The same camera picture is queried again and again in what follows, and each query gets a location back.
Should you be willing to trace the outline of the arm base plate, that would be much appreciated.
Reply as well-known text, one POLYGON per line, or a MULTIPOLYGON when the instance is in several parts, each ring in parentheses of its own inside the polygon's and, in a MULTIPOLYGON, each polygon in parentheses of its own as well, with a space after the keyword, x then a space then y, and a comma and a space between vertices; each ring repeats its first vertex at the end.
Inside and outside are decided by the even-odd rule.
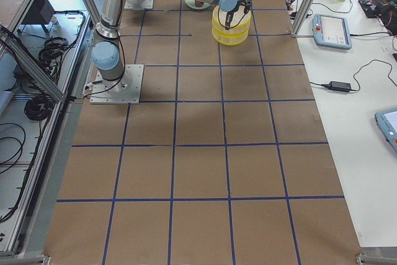
POLYGON ((126 0, 124 9, 145 11, 153 9, 154 0, 126 0))
POLYGON ((108 81, 102 78, 102 71, 97 72, 96 84, 90 96, 91 104, 138 104, 144 65, 126 65, 120 81, 108 81))

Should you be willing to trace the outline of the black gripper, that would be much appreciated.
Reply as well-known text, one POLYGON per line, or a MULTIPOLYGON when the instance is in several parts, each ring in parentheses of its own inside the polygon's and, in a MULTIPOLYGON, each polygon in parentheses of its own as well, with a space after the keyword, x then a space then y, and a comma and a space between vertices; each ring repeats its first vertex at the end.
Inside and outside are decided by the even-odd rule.
POLYGON ((229 30, 231 27, 231 23, 233 21, 233 15, 235 12, 238 12, 239 8, 243 7, 243 13, 246 15, 252 7, 252 1, 251 0, 238 0, 235 8, 231 12, 226 13, 225 17, 225 29, 229 30))

